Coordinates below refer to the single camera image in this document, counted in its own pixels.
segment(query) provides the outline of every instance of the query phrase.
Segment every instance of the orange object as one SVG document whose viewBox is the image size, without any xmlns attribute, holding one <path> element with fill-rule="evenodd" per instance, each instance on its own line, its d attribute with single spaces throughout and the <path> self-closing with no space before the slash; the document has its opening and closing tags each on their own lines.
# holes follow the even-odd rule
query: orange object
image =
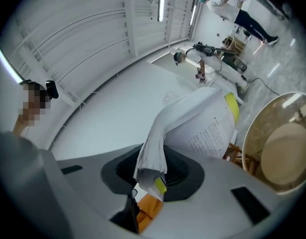
<svg viewBox="0 0 306 239">
<path fill-rule="evenodd" d="M 163 207 L 163 202 L 146 194 L 138 203 L 140 212 L 136 217 L 138 232 L 142 233 L 157 216 Z"/>
</svg>

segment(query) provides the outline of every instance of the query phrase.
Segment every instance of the black pants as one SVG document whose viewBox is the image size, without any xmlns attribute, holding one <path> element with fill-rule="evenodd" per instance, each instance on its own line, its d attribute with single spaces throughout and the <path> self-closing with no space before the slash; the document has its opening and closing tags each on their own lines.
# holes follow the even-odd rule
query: black pants
<svg viewBox="0 0 306 239">
<path fill-rule="evenodd" d="M 244 10 L 239 11 L 237 19 L 234 23 L 243 26 L 252 35 L 257 37 L 261 41 L 267 39 L 267 41 L 270 42 L 270 40 L 272 39 L 272 37 L 268 35 L 268 33 L 263 29 L 263 27 L 252 17 L 250 17 L 250 15 Z"/>
</svg>

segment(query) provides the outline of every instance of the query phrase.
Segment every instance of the round wooden lid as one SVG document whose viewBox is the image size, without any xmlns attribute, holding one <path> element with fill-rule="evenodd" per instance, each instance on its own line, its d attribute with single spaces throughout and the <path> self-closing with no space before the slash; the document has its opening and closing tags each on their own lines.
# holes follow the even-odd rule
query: round wooden lid
<svg viewBox="0 0 306 239">
<path fill-rule="evenodd" d="M 295 182 L 306 169 L 306 129 L 296 123 L 276 129 L 264 145 L 261 167 L 272 183 Z"/>
</svg>

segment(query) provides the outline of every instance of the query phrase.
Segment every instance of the white shirt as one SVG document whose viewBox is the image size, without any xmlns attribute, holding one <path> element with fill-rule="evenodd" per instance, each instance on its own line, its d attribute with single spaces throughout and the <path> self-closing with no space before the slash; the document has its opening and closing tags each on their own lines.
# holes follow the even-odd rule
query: white shirt
<svg viewBox="0 0 306 239">
<path fill-rule="evenodd" d="M 215 71 L 219 71 L 221 69 L 221 60 L 215 55 L 207 57 L 206 54 L 192 49 L 187 52 L 186 56 L 196 63 L 199 63 L 201 60 L 203 60 L 206 65 L 210 66 Z"/>
<path fill-rule="evenodd" d="M 232 5 L 225 3 L 222 4 L 222 0 L 209 0 L 207 6 L 210 11 L 216 13 L 217 15 L 223 17 L 234 23 L 237 19 L 239 8 L 233 7 Z"/>
</svg>

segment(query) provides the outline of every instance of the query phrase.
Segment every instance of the white cloth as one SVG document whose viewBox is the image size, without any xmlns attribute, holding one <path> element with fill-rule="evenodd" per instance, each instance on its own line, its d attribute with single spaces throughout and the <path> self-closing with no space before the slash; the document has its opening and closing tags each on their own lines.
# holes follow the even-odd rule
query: white cloth
<svg viewBox="0 0 306 239">
<path fill-rule="evenodd" d="M 239 8 L 233 7 L 232 5 L 225 3 L 222 4 L 222 0 L 209 0 L 206 5 L 209 10 L 234 23 L 237 19 Z"/>
<path fill-rule="evenodd" d="M 227 78 L 229 81 L 238 84 L 242 88 L 247 86 L 247 82 L 242 79 L 241 74 L 239 74 L 231 66 L 222 62 L 215 55 L 211 57 L 207 57 L 202 52 L 192 49 L 187 52 L 187 58 L 193 60 L 196 63 L 199 63 L 201 60 L 203 60 L 206 65 L 213 68 L 216 71 L 216 73 L 221 74 L 223 77 Z"/>
</svg>

